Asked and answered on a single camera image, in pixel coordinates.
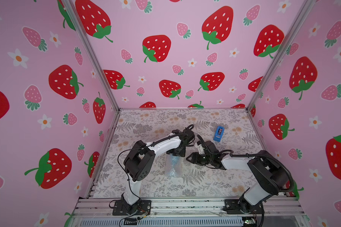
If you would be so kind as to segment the clear bubble wrap sheet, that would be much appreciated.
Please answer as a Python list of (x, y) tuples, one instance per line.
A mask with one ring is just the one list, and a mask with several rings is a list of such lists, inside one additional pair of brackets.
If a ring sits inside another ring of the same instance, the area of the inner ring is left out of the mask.
[(167, 155), (165, 173), (170, 178), (182, 178), (185, 157)]

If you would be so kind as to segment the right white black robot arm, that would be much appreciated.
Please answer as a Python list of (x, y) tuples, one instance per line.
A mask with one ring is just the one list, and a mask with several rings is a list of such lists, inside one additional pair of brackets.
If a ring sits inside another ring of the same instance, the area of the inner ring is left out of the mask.
[(247, 189), (238, 201), (243, 212), (252, 208), (274, 195), (291, 192), (294, 182), (291, 172), (267, 151), (261, 150), (257, 154), (217, 156), (210, 152), (200, 154), (193, 152), (186, 160), (199, 166), (211, 165), (213, 169), (229, 170), (238, 169), (249, 171), (254, 175), (256, 183)]

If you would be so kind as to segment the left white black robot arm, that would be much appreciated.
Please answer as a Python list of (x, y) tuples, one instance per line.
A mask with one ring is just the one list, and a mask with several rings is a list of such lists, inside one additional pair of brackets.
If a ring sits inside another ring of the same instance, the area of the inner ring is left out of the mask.
[(185, 157), (186, 148), (195, 139), (194, 125), (184, 130), (173, 130), (167, 137), (155, 142), (137, 141), (124, 160), (124, 170), (128, 176), (128, 186), (123, 194), (125, 202), (132, 206), (140, 200), (142, 180), (150, 173), (153, 162), (166, 153), (176, 157)]

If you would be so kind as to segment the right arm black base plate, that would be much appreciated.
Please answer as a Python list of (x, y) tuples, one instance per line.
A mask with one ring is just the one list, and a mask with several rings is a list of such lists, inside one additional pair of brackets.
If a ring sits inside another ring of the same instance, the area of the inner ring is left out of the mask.
[(247, 201), (240, 201), (237, 199), (227, 199), (224, 201), (222, 208), (227, 214), (235, 215), (251, 215), (251, 214), (264, 214), (264, 208), (260, 203), (257, 205), (250, 205)]

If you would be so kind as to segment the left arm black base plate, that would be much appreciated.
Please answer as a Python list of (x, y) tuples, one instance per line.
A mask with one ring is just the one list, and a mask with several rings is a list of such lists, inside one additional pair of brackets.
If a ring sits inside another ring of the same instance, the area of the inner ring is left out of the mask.
[(113, 216), (130, 216), (130, 215), (143, 215), (151, 211), (151, 200), (139, 200), (133, 205), (129, 205), (125, 200), (115, 201), (112, 215)]

